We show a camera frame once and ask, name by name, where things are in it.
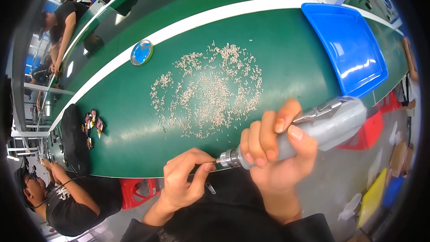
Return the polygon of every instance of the red plastic stool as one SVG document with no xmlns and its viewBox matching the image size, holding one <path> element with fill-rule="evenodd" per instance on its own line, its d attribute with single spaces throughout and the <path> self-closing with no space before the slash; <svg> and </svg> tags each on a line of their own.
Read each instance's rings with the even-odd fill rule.
<svg viewBox="0 0 430 242">
<path fill-rule="evenodd" d="M 384 99 L 381 100 L 381 102 L 382 106 L 379 110 L 382 113 L 391 112 L 402 107 L 402 103 L 397 101 L 394 91 L 391 91 L 386 97 L 384 97 Z"/>
<path fill-rule="evenodd" d="M 137 193 L 136 184 L 141 182 L 142 178 L 120 178 L 121 183 L 121 191 L 123 192 L 123 206 L 121 207 L 124 210 L 135 208 L 145 203 L 149 199 L 159 194 L 159 191 L 156 190 L 155 187 L 155 179 L 148 178 L 148 186 L 149 186 L 149 195 L 141 196 Z M 142 200 L 137 201 L 134 196 L 142 198 Z"/>
<path fill-rule="evenodd" d="M 365 150 L 372 148 L 381 135 L 383 127 L 384 123 L 382 121 L 382 112 L 378 110 L 375 115 L 366 120 L 364 125 L 346 144 L 337 145 L 336 148 L 352 150 Z"/>
</svg>

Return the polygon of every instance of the cable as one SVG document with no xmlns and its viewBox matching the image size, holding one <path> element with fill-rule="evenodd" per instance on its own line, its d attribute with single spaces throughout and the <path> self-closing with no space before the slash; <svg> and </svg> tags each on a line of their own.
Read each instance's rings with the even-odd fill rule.
<svg viewBox="0 0 430 242">
<path fill-rule="evenodd" d="M 45 197 L 45 200 L 44 200 L 42 203 L 40 203 L 40 205 L 37 205 L 37 206 L 35 206 L 35 207 L 30 207 L 30 206 L 28 206 L 28 207 L 29 207 L 29 208 L 32 208 L 32 209 L 35 209 L 35 208 L 40 207 L 41 205 L 43 205 L 44 203 L 46 203 L 46 201 L 48 201 L 48 199 L 49 199 L 51 196 L 53 196 L 53 195 L 54 195 L 54 193 L 55 193 L 58 189 L 60 189 L 60 187 L 62 187 L 62 186 L 64 186 L 64 185 L 66 185 L 67 183 L 71 182 L 72 180 L 76 180 L 76 179 L 78 179 L 78 178 L 85 178 L 85 176 L 83 176 L 83 177 L 75 177 L 75 178 L 73 178 L 73 179 L 71 179 L 71 180 L 69 180 L 69 181 L 67 181 L 67 182 L 65 182 L 65 183 L 63 183 L 63 184 L 61 184 L 61 185 L 58 185 L 55 189 L 52 189 L 52 190 L 51 190 L 51 192 L 49 193 L 49 195 Z"/>
</svg>

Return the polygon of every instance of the round metal tin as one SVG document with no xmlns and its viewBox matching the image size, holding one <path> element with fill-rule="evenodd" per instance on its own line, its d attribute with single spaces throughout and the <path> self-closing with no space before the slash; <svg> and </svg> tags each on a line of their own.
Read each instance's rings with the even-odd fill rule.
<svg viewBox="0 0 430 242">
<path fill-rule="evenodd" d="M 130 60 L 133 65 L 141 66 L 144 65 L 152 55 L 153 46 L 149 40 L 143 39 L 139 41 L 132 50 Z"/>
</svg>

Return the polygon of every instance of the black bag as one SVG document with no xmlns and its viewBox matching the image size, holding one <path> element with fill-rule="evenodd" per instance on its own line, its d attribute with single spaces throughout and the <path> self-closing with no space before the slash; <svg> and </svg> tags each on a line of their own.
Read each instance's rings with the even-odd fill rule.
<svg viewBox="0 0 430 242">
<path fill-rule="evenodd" d="M 82 122 L 78 107 L 70 105 L 64 110 L 61 119 L 62 143 L 64 159 L 72 166 L 79 176 L 89 175 L 90 161 L 86 135 L 82 132 Z"/>
</svg>

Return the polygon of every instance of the yellow board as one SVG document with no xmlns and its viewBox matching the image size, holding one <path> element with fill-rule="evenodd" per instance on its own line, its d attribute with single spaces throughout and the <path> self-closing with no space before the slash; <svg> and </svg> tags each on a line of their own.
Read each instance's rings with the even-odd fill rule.
<svg viewBox="0 0 430 242">
<path fill-rule="evenodd" d="M 362 227 L 364 223 L 379 207 L 384 192 L 385 176 L 387 169 L 383 169 L 379 177 L 375 180 L 369 191 L 363 196 L 361 205 L 360 217 L 358 218 L 357 229 Z"/>
</svg>

